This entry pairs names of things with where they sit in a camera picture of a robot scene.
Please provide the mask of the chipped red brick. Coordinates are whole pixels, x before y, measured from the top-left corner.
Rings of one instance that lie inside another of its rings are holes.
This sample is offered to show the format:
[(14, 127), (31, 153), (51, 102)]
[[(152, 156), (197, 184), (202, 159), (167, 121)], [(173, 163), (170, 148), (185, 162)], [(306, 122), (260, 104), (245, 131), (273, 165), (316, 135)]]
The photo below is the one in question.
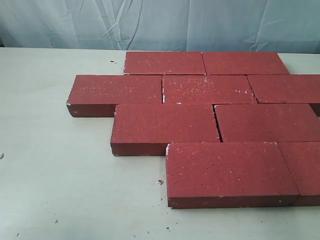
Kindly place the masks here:
[(256, 104), (244, 75), (163, 75), (164, 104)]

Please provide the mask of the front large red brick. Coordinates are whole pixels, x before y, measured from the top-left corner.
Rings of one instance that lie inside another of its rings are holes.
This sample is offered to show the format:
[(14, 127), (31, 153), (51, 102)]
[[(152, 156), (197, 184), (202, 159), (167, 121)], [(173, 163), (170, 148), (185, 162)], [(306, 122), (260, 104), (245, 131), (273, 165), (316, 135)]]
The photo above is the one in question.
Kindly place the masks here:
[(171, 143), (165, 168), (173, 209), (286, 207), (300, 195), (275, 142)]

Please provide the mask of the right second-row red brick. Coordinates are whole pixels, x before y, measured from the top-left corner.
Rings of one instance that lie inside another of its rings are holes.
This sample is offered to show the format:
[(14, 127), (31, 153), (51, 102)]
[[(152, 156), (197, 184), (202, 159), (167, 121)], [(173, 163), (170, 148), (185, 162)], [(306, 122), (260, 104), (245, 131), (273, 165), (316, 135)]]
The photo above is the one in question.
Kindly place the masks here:
[(249, 75), (248, 82), (260, 104), (318, 104), (318, 74)]

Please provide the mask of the right third-row red brick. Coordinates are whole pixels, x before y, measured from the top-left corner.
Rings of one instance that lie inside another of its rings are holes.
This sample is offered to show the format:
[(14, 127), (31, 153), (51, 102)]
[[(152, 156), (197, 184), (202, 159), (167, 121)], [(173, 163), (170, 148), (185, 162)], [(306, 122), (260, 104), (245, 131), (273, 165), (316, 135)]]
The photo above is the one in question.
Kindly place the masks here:
[(320, 120), (306, 103), (214, 106), (223, 142), (319, 142)]

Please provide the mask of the white backdrop cloth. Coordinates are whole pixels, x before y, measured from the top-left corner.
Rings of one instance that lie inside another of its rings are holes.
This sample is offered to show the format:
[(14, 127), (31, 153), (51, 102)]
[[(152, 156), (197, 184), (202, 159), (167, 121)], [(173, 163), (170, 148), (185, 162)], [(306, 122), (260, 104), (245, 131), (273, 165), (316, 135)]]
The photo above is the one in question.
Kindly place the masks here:
[(6, 47), (320, 51), (317, 0), (3, 0)]

